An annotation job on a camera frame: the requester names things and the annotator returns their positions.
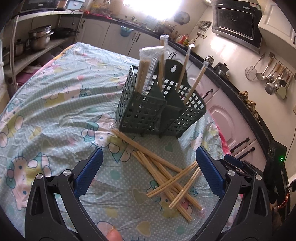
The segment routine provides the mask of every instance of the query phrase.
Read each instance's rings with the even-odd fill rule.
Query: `cabinet handle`
[[[135,38],[135,36],[137,35],[137,32],[135,32],[135,35],[133,36],[133,38],[131,39],[133,41],[133,39]]]
[[[137,38],[136,42],[139,40],[140,36],[141,36],[141,34],[139,34],[139,36],[138,36],[138,38]]]
[[[82,22],[82,26],[81,26],[81,29],[83,29],[83,25],[84,25],[84,22],[85,22],[85,20],[83,20],[83,22]]]
[[[242,159],[244,158],[246,155],[248,155],[250,152],[254,151],[255,150],[255,147],[252,147],[250,150],[248,150],[246,153],[242,154],[238,159]]]
[[[249,142],[250,138],[247,137],[244,141],[242,141],[241,143],[237,144],[235,147],[233,147],[230,152],[233,153],[235,149],[239,148],[240,146],[242,146],[245,142]]]
[[[170,56],[171,56],[172,54],[174,54],[174,53],[175,53],[175,52],[171,52],[170,55],[168,56],[168,59],[170,59]]]
[[[209,93],[213,93],[214,92],[214,90],[213,89],[211,89],[210,91],[208,91],[205,95],[204,95],[204,97],[202,98],[203,100],[207,97],[207,95],[209,94]]]

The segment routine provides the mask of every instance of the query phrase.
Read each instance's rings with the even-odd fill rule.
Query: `round fan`
[[[175,16],[174,16],[174,21],[180,25],[184,25],[189,23],[190,21],[190,16],[188,13],[186,12],[178,12]]]

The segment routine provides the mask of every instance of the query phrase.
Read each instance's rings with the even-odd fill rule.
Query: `stainless steel pot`
[[[51,27],[52,27],[51,25],[46,25],[39,28],[35,28],[29,32],[29,38],[42,37],[43,35],[50,33]]]
[[[46,48],[46,46],[48,45],[49,41],[50,41],[50,36],[53,34],[54,32],[50,32],[46,35],[43,35],[39,38],[31,38],[30,39],[30,47],[32,51],[40,51]]]
[[[20,56],[21,54],[24,53],[25,51],[25,43],[21,42],[21,39],[18,39],[17,42],[15,43],[15,57]]]

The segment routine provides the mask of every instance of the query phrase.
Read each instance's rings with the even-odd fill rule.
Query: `utensil rack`
[[[194,91],[186,105],[190,91],[185,72],[178,93],[177,87],[182,64],[167,59],[163,93],[157,85],[158,66],[145,95],[135,93],[137,67],[131,66],[116,110],[117,128],[123,132],[158,134],[180,137],[194,122],[206,113],[206,105]]]
[[[8,68],[4,68],[4,74],[6,75],[6,77],[11,77],[12,78],[12,86],[14,88],[14,91],[16,92],[18,87],[17,87],[17,80],[16,80],[16,75],[21,72],[26,66],[28,66],[32,61],[34,61],[35,59],[37,59],[39,56],[41,56],[42,54],[50,51],[51,49],[53,49],[54,47],[58,46],[59,44],[62,44],[63,42],[65,42],[67,39],[64,39],[64,41],[62,41],[61,43],[59,42],[55,42],[55,43],[59,43],[58,45],[55,45],[53,44],[52,48],[46,48],[45,50],[42,50],[40,52],[37,52],[38,53],[41,53],[41,55],[39,55],[38,57],[34,57],[33,58],[29,58],[30,60],[32,61],[28,61],[28,62],[21,62],[20,65],[15,66],[15,57],[14,57],[14,49],[15,49],[15,33],[16,33],[16,29],[17,29],[17,24],[23,20],[26,20],[26,19],[30,19],[30,18],[35,18],[35,17],[40,17],[40,16],[48,16],[48,15],[60,15],[59,17],[59,21],[58,21],[58,26],[59,26],[59,22],[60,22],[60,18],[62,15],[65,15],[65,14],[78,14],[78,15],[81,15],[80,16],[80,20],[79,20],[79,24],[77,25],[77,29],[79,28],[79,25],[81,23],[81,20],[82,20],[82,16],[83,16],[83,12],[73,12],[73,11],[46,11],[46,12],[36,12],[36,13],[31,13],[31,14],[25,14],[25,15],[16,15],[13,19],[12,19],[12,33],[11,33],[11,38],[10,38],[10,47],[9,47],[9,50],[10,50],[10,53],[9,53],[9,60],[10,60],[10,66],[9,66],[9,69]]]

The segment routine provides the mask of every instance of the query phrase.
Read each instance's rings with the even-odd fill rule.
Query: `metal shelf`
[[[19,57],[15,57],[15,75],[20,73],[25,67],[27,67],[30,63],[32,63],[34,60],[39,58],[41,55],[45,54],[46,52],[52,50],[53,48],[59,46],[60,44],[66,42],[67,40],[71,39],[73,37],[69,38],[64,38],[64,39],[55,39],[55,40],[50,40],[49,44],[44,50],[38,51],[38,52],[31,52],[28,50],[27,53],[22,54]],[[10,65],[4,66],[4,75],[8,78],[12,77],[12,71],[10,68]]]
[[[71,10],[65,10],[65,11],[46,11],[46,12],[35,12],[35,13],[29,13],[23,16],[19,16],[18,22],[30,19],[30,18],[35,18],[35,17],[41,17],[41,16],[48,16],[48,15],[63,15],[63,14],[73,14],[74,15],[81,15],[84,12],[79,12],[79,11],[71,11]]]

